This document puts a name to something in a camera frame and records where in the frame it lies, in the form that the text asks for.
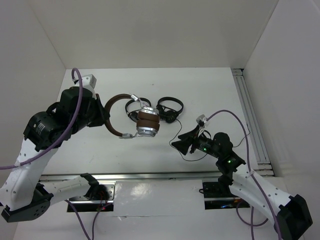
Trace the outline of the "brown silver headphones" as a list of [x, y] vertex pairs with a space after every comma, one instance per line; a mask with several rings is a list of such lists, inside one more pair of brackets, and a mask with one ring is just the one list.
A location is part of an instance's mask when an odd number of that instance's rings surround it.
[[[136, 134], [132, 135], [131, 133], [122, 133], [114, 129], [110, 122], [110, 111], [112, 106], [124, 99], [131, 99], [134, 102], [140, 103], [140, 110], [137, 114], [137, 122], [136, 122]], [[104, 105], [104, 110], [106, 111], [106, 120], [104, 122], [107, 130], [121, 138], [121, 139], [133, 139], [137, 136], [139, 137], [155, 137], [160, 129], [160, 116], [159, 111], [151, 106], [146, 106], [142, 99], [135, 94], [126, 94], [121, 93], [110, 98], [107, 103]]]

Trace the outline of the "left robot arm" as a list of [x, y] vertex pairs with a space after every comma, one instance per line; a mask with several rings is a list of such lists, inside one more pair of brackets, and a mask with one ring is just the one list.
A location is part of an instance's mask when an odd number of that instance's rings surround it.
[[20, 153], [0, 189], [1, 216], [8, 223], [32, 221], [64, 200], [83, 196], [107, 199], [106, 187], [91, 174], [71, 180], [40, 183], [50, 159], [64, 141], [85, 127], [102, 126], [104, 111], [93, 87], [65, 89], [58, 102], [33, 115], [24, 132]]

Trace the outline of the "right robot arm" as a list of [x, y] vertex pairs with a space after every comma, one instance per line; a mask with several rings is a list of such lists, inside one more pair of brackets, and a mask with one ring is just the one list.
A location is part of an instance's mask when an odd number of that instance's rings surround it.
[[261, 212], [280, 232], [283, 240], [298, 240], [313, 224], [306, 200], [299, 194], [292, 196], [260, 176], [233, 151], [233, 144], [226, 133], [218, 132], [206, 137], [197, 126], [178, 136], [171, 144], [181, 154], [200, 150], [217, 158], [221, 172], [218, 190], [223, 196], [240, 197]]

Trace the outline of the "right black headphones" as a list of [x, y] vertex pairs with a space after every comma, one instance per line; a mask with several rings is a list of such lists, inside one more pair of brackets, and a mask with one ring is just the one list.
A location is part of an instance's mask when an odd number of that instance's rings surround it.
[[[170, 107], [163, 105], [162, 102], [165, 102], [165, 101], [171, 101], [171, 102], [175, 102], [175, 103], [179, 104], [180, 109], [175, 110], [173, 108], [170, 108]], [[165, 96], [165, 97], [160, 98], [157, 101], [156, 109], [159, 112], [160, 119], [165, 121], [168, 124], [171, 124], [175, 120], [177, 120], [178, 116], [183, 112], [184, 104], [181, 100], [179, 100], [177, 98], [174, 98], [171, 96]]]

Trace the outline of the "front aluminium rail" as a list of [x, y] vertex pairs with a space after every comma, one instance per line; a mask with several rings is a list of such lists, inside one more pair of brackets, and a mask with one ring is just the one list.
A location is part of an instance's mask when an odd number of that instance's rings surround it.
[[[143, 180], [172, 180], [172, 179], [204, 179], [218, 178], [222, 174], [217, 171], [197, 172], [160, 172], [160, 173], [108, 173], [93, 174], [98, 181], [143, 181]], [[42, 175], [40, 182], [62, 182], [76, 178], [77, 175], [48, 174]]]

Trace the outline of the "aluminium rail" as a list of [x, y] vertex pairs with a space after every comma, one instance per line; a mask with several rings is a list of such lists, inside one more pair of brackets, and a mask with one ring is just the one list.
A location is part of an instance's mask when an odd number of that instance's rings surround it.
[[[222, 174], [217, 171], [197, 172], [160, 172], [160, 173], [108, 173], [93, 174], [98, 181], [143, 181], [143, 180], [172, 180], [172, 179], [204, 179], [218, 178]], [[42, 175], [40, 182], [62, 182], [76, 178], [77, 175], [48, 174]]]
[[243, 69], [231, 69], [235, 86], [240, 98], [241, 107], [244, 113], [245, 122], [250, 131], [250, 139], [253, 146], [254, 154], [257, 161], [257, 172], [263, 177], [274, 177], [273, 167], [271, 165], [269, 155], [262, 137], [261, 130], [255, 115], [253, 104], [249, 95], [249, 91], [245, 82]]

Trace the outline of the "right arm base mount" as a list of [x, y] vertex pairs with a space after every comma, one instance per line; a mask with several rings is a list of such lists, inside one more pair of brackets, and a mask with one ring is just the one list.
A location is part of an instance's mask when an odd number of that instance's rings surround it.
[[222, 210], [222, 209], [235, 209], [239, 208], [249, 208], [250, 205], [237, 197], [229, 190], [224, 189], [222, 184], [217, 181], [214, 182], [203, 182], [202, 188], [199, 192], [204, 198], [204, 208], [205, 210]]

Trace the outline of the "right side aluminium rail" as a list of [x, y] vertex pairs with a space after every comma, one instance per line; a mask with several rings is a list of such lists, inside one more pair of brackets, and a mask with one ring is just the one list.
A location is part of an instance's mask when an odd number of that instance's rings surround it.
[[235, 86], [240, 98], [241, 107], [244, 113], [245, 122], [250, 131], [250, 139], [253, 146], [254, 154], [257, 161], [257, 172], [263, 177], [274, 177], [273, 167], [271, 165], [269, 155], [262, 137], [261, 130], [255, 115], [253, 104], [249, 95], [249, 91], [245, 82], [243, 69], [231, 69]]

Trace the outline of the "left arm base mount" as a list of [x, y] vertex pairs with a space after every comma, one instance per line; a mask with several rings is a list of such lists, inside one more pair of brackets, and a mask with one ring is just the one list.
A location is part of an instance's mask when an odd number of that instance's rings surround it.
[[102, 212], [113, 212], [116, 182], [102, 181], [100, 184], [104, 185], [105, 191], [99, 191], [93, 199], [76, 196], [69, 198], [68, 201], [73, 204], [79, 213], [93, 213], [100, 209], [102, 209]]

